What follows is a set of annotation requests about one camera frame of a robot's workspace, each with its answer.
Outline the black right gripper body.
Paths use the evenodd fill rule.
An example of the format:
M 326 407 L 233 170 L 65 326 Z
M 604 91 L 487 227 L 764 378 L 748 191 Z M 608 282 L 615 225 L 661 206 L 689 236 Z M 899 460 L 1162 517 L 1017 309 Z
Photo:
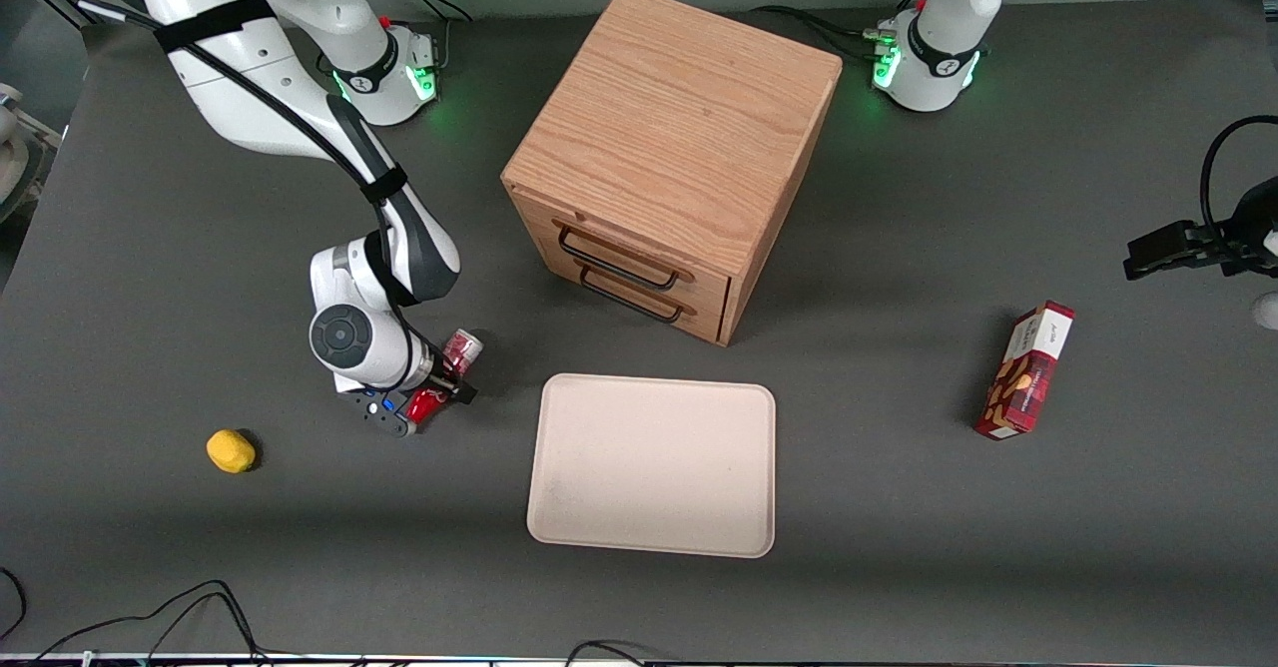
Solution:
M 463 385 L 463 374 L 447 354 L 435 345 L 420 346 L 420 363 L 414 371 L 414 388 L 452 397 Z

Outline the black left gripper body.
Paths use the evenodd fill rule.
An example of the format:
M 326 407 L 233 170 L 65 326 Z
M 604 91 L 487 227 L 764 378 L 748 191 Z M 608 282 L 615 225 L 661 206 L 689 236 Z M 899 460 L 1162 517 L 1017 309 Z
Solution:
M 1277 178 L 1246 190 L 1232 216 L 1215 224 L 1223 277 L 1277 277 Z

